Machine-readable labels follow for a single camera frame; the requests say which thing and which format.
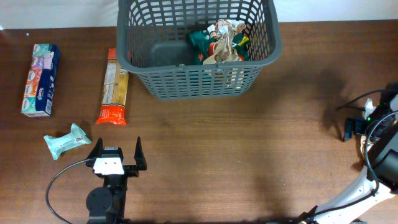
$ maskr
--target spaghetti package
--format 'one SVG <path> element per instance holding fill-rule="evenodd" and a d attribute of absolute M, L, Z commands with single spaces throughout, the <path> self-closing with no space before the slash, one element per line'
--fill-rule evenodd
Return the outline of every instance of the spaghetti package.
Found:
<path fill-rule="evenodd" d="M 101 113 L 96 124 L 127 124 L 124 119 L 124 110 L 128 81 L 129 73 L 122 69 L 116 60 L 116 49 L 110 48 L 102 94 Z"/>

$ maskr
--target brown table surface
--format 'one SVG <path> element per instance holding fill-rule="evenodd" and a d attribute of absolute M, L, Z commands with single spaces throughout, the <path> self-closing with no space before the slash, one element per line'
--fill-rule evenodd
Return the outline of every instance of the brown table surface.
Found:
<path fill-rule="evenodd" d="M 148 170 L 129 179 L 127 191 L 125 217 L 134 221 L 296 217 L 335 197 L 362 163 L 356 141 L 340 140 L 345 118 L 359 112 L 334 108 L 397 81 L 398 21 L 281 23 L 280 33 L 282 55 L 242 96 L 159 101 L 131 75 L 128 125 L 113 126 L 95 121 L 116 28 L 2 31 L 0 223 L 60 223 L 45 204 L 47 184 L 95 144 L 54 161 L 43 136 L 62 136 L 72 123 L 94 142 L 121 147 L 125 164 L 135 163 L 142 138 Z M 34 43 L 61 50 L 50 118 L 20 112 Z M 80 165 L 54 183 L 50 202 L 67 220 L 85 223 L 86 196 L 102 183 Z M 397 202 L 361 218 L 396 223 Z"/>

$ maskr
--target gray plastic basket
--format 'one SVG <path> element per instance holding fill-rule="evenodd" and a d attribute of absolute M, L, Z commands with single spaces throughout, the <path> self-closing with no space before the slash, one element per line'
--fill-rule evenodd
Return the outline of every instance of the gray plastic basket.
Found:
<path fill-rule="evenodd" d="M 246 22 L 250 61 L 189 65 L 187 35 L 218 19 Z M 282 51 L 272 0 L 119 0 L 116 55 L 161 100 L 241 95 Z"/>

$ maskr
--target tissue box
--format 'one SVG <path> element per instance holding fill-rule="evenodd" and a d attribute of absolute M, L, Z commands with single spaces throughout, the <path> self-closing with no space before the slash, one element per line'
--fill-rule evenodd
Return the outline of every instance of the tissue box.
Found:
<path fill-rule="evenodd" d="M 29 117 L 50 116 L 60 51 L 54 44 L 35 44 L 21 112 Z"/>

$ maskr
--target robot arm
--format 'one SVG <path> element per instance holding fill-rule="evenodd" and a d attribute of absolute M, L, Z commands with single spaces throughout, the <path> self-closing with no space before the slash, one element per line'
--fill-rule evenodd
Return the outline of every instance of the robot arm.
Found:
<path fill-rule="evenodd" d="M 373 145 L 369 151 L 369 161 L 379 181 L 377 192 L 374 192 L 376 181 L 371 178 L 368 167 L 364 166 L 351 185 L 330 202 L 317 207 L 312 215 L 307 216 L 313 220 L 307 221 L 319 224 L 350 223 L 374 205 L 398 194 L 397 125 L 384 133 Z"/>
<path fill-rule="evenodd" d="M 315 213 L 324 211 L 329 208 L 347 205 L 351 202 L 354 202 L 360 198 L 369 195 L 372 189 L 376 187 L 376 181 L 368 180 L 367 172 L 368 168 L 364 166 L 361 173 L 359 174 L 359 177 L 351 185 L 345 188 L 344 191 L 342 191 L 336 198 L 332 199 L 330 202 L 317 207 Z M 391 189 L 389 187 L 380 183 L 379 190 L 377 191 L 375 196 L 369 197 L 347 208 L 342 208 L 332 212 L 326 212 L 317 215 L 314 218 L 314 221 L 319 224 L 348 224 L 366 211 L 368 211 L 374 205 L 394 196 L 395 194 L 391 192 Z"/>
<path fill-rule="evenodd" d="M 91 160 L 86 162 L 86 166 L 92 167 L 93 172 L 104 179 L 103 186 L 95 188 L 87 196 L 86 207 L 89 211 L 87 224 L 129 223 L 129 219 L 124 219 L 127 179 L 138 177 L 140 170 L 147 169 L 140 137 L 137 139 L 134 154 L 136 165 L 123 165 L 122 149 L 120 147 L 103 148 L 101 138 L 98 139 L 87 159 Z"/>

